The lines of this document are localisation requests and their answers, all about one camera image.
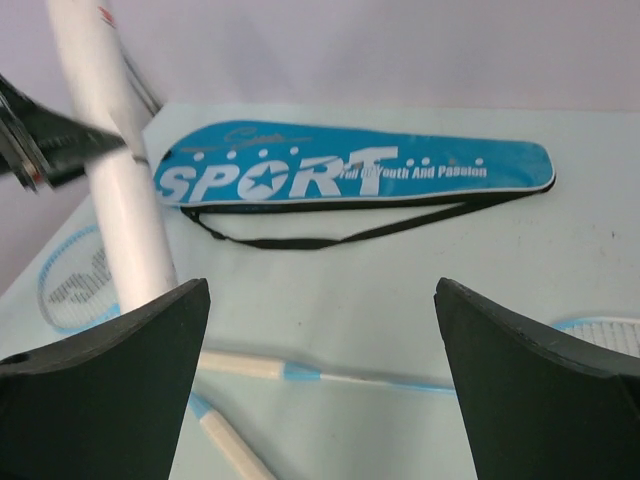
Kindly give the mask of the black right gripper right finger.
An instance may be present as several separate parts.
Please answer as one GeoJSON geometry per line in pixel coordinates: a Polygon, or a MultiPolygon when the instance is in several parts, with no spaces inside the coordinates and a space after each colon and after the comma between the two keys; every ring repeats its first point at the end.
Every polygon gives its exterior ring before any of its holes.
{"type": "Polygon", "coordinates": [[[478,478],[638,478],[638,358],[453,279],[434,305],[478,478]]]}

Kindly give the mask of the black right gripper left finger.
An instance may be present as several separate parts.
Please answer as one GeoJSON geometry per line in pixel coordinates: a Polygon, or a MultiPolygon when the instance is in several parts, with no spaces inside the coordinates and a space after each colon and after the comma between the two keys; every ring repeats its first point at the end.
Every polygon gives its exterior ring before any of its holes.
{"type": "Polygon", "coordinates": [[[193,279],[1,362],[4,479],[166,479],[210,308],[193,279]]]}

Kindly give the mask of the blue racket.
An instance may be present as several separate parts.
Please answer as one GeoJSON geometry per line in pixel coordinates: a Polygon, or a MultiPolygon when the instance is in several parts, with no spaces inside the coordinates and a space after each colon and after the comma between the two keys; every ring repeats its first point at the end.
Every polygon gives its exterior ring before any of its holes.
{"type": "MultiPolygon", "coordinates": [[[[639,320],[637,318],[578,317],[554,322],[551,327],[609,350],[633,357],[639,355],[639,320]]],[[[197,368],[208,372],[287,382],[332,381],[440,394],[453,395],[455,393],[455,388],[449,384],[433,383],[423,379],[362,372],[327,372],[304,363],[228,351],[202,351],[197,368]]]]}
{"type": "MultiPolygon", "coordinates": [[[[44,320],[63,335],[84,331],[120,315],[97,225],[72,233],[49,255],[38,275],[37,302],[44,320]]],[[[192,392],[188,405],[204,434],[240,478],[275,477],[207,399],[192,392]]]]}

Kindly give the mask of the white cardboard shuttlecock tube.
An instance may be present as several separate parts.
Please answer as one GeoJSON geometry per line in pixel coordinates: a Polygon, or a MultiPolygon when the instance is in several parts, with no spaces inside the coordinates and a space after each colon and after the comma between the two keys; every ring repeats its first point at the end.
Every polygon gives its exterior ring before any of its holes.
{"type": "Polygon", "coordinates": [[[122,312],[177,285],[146,158],[141,111],[107,1],[49,1],[50,24],[74,110],[124,144],[86,166],[94,210],[122,312]]]}

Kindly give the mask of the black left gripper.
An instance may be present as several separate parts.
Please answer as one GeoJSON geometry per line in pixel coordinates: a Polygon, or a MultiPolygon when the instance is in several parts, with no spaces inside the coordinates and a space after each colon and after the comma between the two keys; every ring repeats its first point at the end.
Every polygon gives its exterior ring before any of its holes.
{"type": "Polygon", "coordinates": [[[50,110],[1,79],[1,174],[25,189],[67,184],[86,163],[124,146],[120,136],[50,110]]]}

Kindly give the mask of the blue sport racket bag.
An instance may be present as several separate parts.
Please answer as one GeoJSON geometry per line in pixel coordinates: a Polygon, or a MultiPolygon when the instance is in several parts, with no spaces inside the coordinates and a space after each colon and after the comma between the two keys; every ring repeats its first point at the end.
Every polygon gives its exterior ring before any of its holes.
{"type": "Polygon", "coordinates": [[[556,174],[534,142],[232,120],[174,143],[153,180],[182,207],[324,207],[530,193],[556,174]]]}

